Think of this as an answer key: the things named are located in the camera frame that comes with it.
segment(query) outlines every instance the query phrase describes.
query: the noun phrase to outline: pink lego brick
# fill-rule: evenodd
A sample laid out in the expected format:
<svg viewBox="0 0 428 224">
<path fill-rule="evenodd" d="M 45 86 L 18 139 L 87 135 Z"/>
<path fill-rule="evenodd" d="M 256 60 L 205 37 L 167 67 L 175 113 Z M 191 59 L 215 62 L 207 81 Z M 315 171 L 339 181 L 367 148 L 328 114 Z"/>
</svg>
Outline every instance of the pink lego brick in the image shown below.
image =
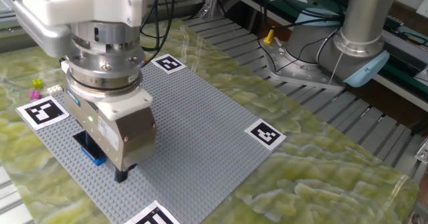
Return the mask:
<svg viewBox="0 0 428 224">
<path fill-rule="evenodd" d="M 31 91 L 31 93 L 29 94 L 29 99 L 30 100 L 40 100 L 40 92 Z"/>
</svg>

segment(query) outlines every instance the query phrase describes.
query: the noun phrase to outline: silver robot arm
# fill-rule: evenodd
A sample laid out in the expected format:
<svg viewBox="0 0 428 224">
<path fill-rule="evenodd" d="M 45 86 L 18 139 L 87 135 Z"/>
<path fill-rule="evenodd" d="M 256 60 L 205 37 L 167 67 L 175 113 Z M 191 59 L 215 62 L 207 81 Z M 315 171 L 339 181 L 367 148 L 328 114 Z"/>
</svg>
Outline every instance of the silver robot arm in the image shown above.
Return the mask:
<svg viewBox="0 0 428 224">
<path fill-rule="evenodd" d="M 290 62 L 300 56 L 302 64 L 317 63 L 343 82 L 360 87 L 375 77 L 389 58 L 383 49 L 381 33 L 393 1 L 350 0 L 344 23 L 329 21 L 296 26 L 284 55 Z M 310 19 L 315 18 L 301 15 L 298 21 Z M 324 41 L 301 52 L 305 45 L 323 37 Z"/>
<path fill-rule="evenodd" d="M 153 153 L 156 136 L 152 97 L 142 89 L 140 70 L 147 0 L 14 4 L 18 21 L 46 54 L 65 58 L 67 109 L 114 163 L 116 180 L 123 181 L 129 168 Z"/>
</svg>

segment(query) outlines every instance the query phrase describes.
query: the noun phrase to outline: table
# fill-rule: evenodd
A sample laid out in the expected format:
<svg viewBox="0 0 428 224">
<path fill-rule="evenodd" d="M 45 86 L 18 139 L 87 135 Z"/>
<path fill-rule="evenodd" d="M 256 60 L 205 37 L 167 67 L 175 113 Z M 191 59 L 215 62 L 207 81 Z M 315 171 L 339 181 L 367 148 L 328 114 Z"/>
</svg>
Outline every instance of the table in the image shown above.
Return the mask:
<svg viewBox="0 0 428 224">
<path fill-rule="evenodd" d="M 212 29 L 199 35 L 186 26 L 198 31 L 202 23 L 221 20 L 174 20 L 163 53 L 179 58 L 288 139 L 204 223 L 403 223 L 417 201 L 417 183 L 222 51 L 239 47 L 225 40 L 213 40 L 214 46 L 201 37 L 209 38 Z M 144 38 L 142 44 L 154 40 Z M 0 162 L 33 220 L 107 222 L 15 112 L 29 101 L 32 79 L 41 78 L 44 90 L 62 82 L 58 60 L 34 47 L 3 53 L 0 62 Z"/>
</svg>

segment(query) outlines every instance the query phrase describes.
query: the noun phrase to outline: gray lego baseplate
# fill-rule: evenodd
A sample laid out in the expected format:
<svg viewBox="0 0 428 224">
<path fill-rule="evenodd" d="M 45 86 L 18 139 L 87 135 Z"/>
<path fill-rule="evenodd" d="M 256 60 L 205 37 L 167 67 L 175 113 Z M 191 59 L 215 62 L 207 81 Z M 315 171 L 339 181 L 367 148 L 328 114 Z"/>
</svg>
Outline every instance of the gray lego baseplate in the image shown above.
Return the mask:
<svg viewBox="0 0 428 224">
<path fill-rule="evenodd" d="M 125 223 L 157 200 L 180 223 L 200 223 L 270 154 L 244 130 L 258 117 L 185 68 L 143 68 L 158 132 L 154 154 L 114 181 L 114 165 L 95 164 L 73 135 L 70 116 L 34 130 L 112 223 Z M 63 94 L 55 97 L 64 106 Z"/>
</svg>

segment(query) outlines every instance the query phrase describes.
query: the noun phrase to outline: screw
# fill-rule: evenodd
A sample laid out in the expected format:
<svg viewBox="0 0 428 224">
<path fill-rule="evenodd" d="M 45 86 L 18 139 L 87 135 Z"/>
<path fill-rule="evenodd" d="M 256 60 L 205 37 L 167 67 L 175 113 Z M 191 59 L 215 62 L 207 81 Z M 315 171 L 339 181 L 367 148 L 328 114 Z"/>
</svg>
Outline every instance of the screw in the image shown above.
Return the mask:
<svg viewBox="0 0 428 224">
<path fill-rule="evenodd" d="M 112 70 L 112 67 L 110 67 L 108 64 L 101 66 L 101 68 L 105 71 L 110 71 Z"/>
<path fill-rule="evenodd" d="M 133 64 L 135 64 L 136 62 L 137 62 L 137 58 L 136 57 L 130 57 L 129 58 L 129 61 L 131 62 L 131 63 L 133 63 Z"/>
</svg>

